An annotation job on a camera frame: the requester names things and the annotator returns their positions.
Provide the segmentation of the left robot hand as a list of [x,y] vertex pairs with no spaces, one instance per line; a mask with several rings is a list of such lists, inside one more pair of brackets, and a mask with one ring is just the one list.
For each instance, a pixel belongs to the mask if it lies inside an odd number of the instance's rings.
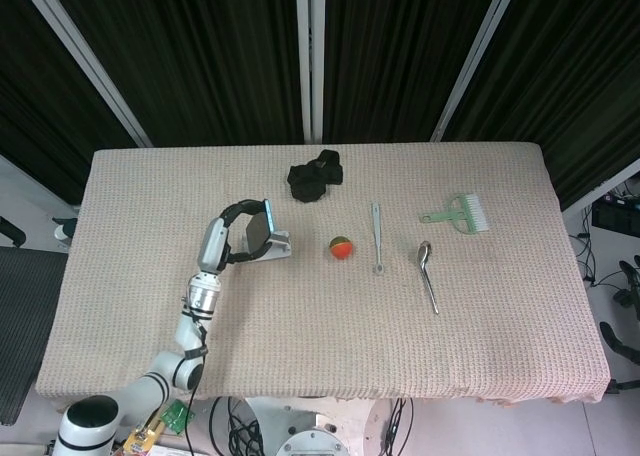
[[[200,248],[197,265],[203,272],[220,274],[227,265],[256,261],[271,249],[270,237],[274,231],[271,210],[267,199],[259,201],[245,199],[229,205],[214,218],[207,230]],[[248,250],[233,253],[228,243],[231,224],[241,215],[252,216],[248,225]]]

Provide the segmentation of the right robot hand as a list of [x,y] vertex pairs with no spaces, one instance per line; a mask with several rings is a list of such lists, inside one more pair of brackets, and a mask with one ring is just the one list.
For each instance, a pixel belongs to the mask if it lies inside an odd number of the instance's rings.
[[[619,290],[614,295],[614,301],[623,307],[633,307],[636,320],[639,320],[639,270],[626,261],[619,261],[620,270],[627,278],[629,288]],[[606,345],[616,354],[639,365],[639,350],[623,343],[615,334],[613,328],[606,322],[600,322],[599,328]]]

